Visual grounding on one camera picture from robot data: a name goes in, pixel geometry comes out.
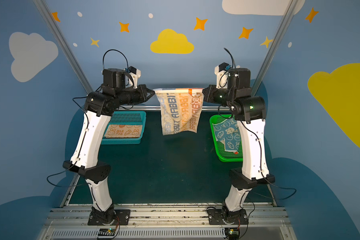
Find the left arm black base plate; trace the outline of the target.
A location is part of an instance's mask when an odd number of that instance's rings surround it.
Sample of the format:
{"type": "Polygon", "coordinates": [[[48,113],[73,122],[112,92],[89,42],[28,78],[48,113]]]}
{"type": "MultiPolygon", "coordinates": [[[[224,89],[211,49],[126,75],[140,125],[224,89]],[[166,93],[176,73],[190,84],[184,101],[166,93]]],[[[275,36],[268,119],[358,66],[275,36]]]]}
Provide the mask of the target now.
{"type": "Polygon", "coordinates": [[[130,219],[130,210],[109,209],[105,212],[92,208],[88,226],[126,226],[130,219]]]}

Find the orange bunny pattern towel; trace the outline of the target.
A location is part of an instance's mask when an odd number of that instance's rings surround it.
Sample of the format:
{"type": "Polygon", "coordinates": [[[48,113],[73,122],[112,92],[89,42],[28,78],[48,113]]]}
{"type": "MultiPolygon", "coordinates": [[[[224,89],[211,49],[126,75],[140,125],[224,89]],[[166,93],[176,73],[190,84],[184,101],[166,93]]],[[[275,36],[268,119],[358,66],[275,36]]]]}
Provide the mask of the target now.
{"type": "Polygon", "coordinates": [[[104,137],[106,139],[139,138],[142,129],[142,125],[108,125],[104,137]]]}

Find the teal plastic basket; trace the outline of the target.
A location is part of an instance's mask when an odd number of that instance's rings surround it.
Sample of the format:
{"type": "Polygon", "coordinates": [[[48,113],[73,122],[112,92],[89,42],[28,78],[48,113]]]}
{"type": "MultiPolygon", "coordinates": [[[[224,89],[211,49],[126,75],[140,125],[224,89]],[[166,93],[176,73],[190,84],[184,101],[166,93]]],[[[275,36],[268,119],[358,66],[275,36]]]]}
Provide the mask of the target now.
{"type": "Polygon", "coordinates": [[[144,111],[114,112],[108,123],[102,145],[136,145],[141,142],[146,124],[144,111]]]}

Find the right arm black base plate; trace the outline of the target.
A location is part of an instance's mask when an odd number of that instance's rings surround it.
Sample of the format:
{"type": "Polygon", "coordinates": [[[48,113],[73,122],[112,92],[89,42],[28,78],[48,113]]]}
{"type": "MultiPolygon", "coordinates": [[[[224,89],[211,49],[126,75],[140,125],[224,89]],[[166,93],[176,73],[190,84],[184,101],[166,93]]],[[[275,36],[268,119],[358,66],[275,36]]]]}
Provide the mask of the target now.
{"type": "Polygon", "coordinates": [[[225,208],[208,208],[206,212],[210,225],[245,225],[249,222],[244,209],[230,212],[225,208]]]}

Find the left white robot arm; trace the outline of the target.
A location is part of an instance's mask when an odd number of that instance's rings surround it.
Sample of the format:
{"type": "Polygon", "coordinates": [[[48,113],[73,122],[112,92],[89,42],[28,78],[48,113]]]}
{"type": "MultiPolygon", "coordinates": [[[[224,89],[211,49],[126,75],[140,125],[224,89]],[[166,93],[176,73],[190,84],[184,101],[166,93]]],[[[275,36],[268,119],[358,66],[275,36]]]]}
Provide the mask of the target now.
{"type": "Polygon", "coordinates": [[[102,91],[91,92],[86,97],[84,123],[76,150],[70,161],[63,163],[65,169],[84,178],[90,189],[93,200],[90,225],[111,225],[116,219],[108,187],[111,166],[98,161],[106,127],[119,107],[147,102],[155,94],[146,85],[138,84],[141,71],[134,67],[104,69],[102,74],[102,91]]]}

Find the green plastic basket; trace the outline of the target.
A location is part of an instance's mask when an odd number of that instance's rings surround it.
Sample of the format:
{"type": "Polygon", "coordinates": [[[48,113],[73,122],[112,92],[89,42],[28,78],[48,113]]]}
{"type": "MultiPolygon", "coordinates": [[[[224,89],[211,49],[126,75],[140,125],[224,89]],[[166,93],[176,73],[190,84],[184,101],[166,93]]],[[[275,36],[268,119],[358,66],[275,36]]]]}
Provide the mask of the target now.
{"type": "Polygon", "coordinates": [[[211,132],[217,156],[221,162],[242,162],[243,151],[237,121],[230,115],[213,115],[211,132]]]}

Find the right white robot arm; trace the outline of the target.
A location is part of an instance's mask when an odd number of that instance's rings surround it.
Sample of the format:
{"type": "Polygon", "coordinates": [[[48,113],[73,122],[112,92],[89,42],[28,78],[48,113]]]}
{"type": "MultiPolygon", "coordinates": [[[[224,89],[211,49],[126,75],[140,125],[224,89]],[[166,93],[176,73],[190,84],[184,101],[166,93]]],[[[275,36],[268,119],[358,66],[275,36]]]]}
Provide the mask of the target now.
{"type": "Polygon", "coordinates": [[[251,72],[246,68],[216,67],[217,83],[203,89],[204,101],[229,107],[241,136],[243,165],[230,170],[231,189],[222,207],[223,219],[231,224],[246,215],[242,203],[259,184],[275,182],[264,150],[266,103],[251,96],[251,72]]]}

